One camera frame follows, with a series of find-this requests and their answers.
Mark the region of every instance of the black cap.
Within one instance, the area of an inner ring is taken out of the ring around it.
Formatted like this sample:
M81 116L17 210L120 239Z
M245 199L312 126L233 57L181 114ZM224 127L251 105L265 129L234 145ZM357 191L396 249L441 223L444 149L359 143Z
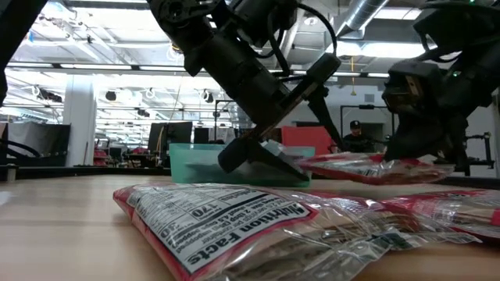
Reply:
M361 129L361 123L358 120L352 121L351 129Z

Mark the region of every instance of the teal plastic bin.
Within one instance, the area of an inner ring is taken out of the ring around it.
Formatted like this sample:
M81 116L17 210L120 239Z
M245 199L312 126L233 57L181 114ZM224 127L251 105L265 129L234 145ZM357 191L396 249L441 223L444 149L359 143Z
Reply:
M170 167L174 183L251 184L265 187L308 187L311 181L301 181L280 170L259 163L244 163L232 173L225 173L217 156L222 144L170 144ZM293 157L313 157L315 148L288 147L283 150Z

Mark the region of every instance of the man in cap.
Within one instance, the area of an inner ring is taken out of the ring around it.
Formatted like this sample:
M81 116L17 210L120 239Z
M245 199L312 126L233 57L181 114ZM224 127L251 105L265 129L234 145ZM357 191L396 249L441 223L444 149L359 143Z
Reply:
M346 151L355 153L375 152L372 139L362 134L361 123L354 120L350 124L351 133L344 137Z

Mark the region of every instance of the snack bag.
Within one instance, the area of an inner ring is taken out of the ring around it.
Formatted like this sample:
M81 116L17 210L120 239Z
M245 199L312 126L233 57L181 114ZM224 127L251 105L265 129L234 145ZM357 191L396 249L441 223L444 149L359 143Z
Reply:
M304 170L335 180L373 185L429 183L453 173L452 165L431 165L417 159L383 161L384 155L340 153L299 160Z
M113 197L177 280L350 280L391 249L476 240L356 197L223 184L138 185Z
M500 191L434 192L395 197L383 202L425 215L458 231L500 239Z

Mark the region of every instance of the table surface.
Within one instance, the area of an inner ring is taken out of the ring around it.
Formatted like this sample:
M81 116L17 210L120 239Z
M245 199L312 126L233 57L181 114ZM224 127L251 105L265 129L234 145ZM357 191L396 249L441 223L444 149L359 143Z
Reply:
M0 184L1 281L170 281L172 276L112 200L121 187L165 176L88 176ZM458 187L370 187L315 180L315 190L381 199ZM355 280L500 280L500 249L435 244L391 252Z

